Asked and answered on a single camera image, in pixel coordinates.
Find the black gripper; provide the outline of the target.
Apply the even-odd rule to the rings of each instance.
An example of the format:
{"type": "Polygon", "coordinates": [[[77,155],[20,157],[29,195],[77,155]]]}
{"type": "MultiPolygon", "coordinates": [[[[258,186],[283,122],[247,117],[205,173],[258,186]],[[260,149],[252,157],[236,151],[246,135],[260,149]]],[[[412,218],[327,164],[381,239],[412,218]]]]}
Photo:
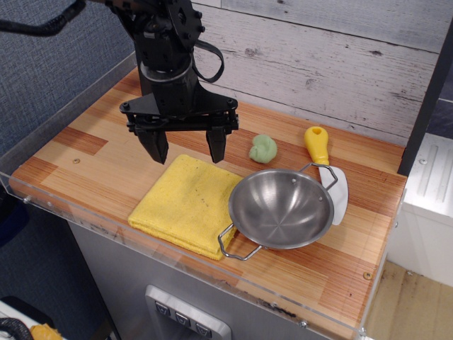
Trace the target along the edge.
{"type": "Polygon", "coordinates": [[[237,100],[204,89],[190,65],[175,73],[155,72],[140,64],[138,71],[142,96],[122,103],[120,111],[151,158],[166,162],[168,141],[163,131],[206,130],[212,161],[222,161],[225,132],[239,128],[237,100]]]}

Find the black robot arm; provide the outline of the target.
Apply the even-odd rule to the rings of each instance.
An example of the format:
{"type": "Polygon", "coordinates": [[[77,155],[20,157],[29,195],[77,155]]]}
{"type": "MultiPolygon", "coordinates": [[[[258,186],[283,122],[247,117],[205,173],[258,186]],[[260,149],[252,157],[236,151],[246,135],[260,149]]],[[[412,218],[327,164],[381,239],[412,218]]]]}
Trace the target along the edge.
{"type": "Polygon", "coordinates": [[[130,132],[162,164],[167,132],[204,131],[214,163],[223,160],[227,135],[239,128],[235,99],[209,92],[195,64],[200,48],[222,58],[201,41],[202,13],[191,1],[105,1],[134,42],[142,95],[121,104],[130,132]]]}

